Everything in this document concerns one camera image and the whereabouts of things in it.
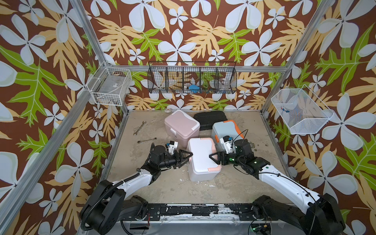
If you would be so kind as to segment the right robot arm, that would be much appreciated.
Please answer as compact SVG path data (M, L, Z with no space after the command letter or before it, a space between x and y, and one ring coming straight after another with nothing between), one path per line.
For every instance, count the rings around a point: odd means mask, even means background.
M240 166L246 174L273 187L294 205L280 203L263 195L253 203L254 218L284 221L306 235L339 235L346 227L337 201L320 195L281 173L269 161L256 157L247 140L226 142L227 150L209 155L218 165Z

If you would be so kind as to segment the blue orange first aid kit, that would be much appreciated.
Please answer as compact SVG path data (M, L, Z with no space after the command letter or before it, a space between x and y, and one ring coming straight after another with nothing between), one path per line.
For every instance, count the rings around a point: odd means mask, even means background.
M217 150L222 149L220 139L225 136L237 138L237 140L244 139L244 135L233 120L220 121L213 124L211 138L213 139Z

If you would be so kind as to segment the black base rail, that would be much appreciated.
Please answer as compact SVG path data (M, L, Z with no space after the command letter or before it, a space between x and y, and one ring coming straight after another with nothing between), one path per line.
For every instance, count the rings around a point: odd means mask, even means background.
M235 204L148 204L146 214L126 215L123 221L161 221L168 216L188 216L189 219L214 218L224 215L240 221L252 221L260 216L260 210L249 203Z

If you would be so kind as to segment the white first aid kit box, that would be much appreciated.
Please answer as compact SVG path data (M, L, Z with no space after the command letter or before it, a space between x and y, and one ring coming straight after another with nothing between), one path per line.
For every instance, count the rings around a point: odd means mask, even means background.
M187 151L193 154L188 162L189 178L192 182L213 180L221 172L222 166L209 157L217 153L212 138L190 139Z

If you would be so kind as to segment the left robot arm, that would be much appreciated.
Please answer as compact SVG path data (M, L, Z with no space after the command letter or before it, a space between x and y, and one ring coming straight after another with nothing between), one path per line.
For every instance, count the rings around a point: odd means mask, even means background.
M80 212L82 231L107 234L117 222L125 219L144 220L149 216L148 202L133 194L154 183L162 171L184 166L193 153L178 150L176 142L165 146L151 145L144 164L131 176L110 182L101 181Z

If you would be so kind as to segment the blue object in basket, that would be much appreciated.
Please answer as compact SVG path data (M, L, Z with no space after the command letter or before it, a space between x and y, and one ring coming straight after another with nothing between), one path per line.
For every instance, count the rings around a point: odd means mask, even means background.
M199 93L200 92L200 87L196 85L190 85L189 86L189 91L191 94Z

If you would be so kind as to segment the white mesh basket right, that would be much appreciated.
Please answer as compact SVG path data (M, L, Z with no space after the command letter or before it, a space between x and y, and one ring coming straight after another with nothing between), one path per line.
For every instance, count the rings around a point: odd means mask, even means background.
M271 101L292 135L317 134L334 116L334 111L306 85L281 89Z

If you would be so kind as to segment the pink first aid kit box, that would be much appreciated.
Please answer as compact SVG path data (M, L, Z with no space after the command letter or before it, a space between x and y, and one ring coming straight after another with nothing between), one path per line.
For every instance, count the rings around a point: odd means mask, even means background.
M164 124L167 134L182 148L187 148L191 138L199 137L200 123L181 110L166 117Z

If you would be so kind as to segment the large steel wrench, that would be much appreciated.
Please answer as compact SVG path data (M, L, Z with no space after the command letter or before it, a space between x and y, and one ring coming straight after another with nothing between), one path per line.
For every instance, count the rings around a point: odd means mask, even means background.
M141 131L141 129L145 126L147 122L146 121L143 121L142 124L140 125L140 127L138 127L138 129L134 132L134 136L137 136L138 133Z

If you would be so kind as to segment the black plastic case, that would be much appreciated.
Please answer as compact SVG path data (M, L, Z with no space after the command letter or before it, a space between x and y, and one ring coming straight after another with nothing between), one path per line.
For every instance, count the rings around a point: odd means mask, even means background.
M193 118L200 123L200 131L212 130L215 123L228 120L223 111L200 112Z

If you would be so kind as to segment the small steel wrench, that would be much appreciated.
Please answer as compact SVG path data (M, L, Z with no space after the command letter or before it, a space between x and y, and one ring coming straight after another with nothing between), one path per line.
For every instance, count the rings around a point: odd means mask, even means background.
M147 140L141 140L141 141L137 141L137 143L140 144L140 143L145 143L145 142L155 141L155 140L157 140L157 138L151 138L151 139L147 139Z

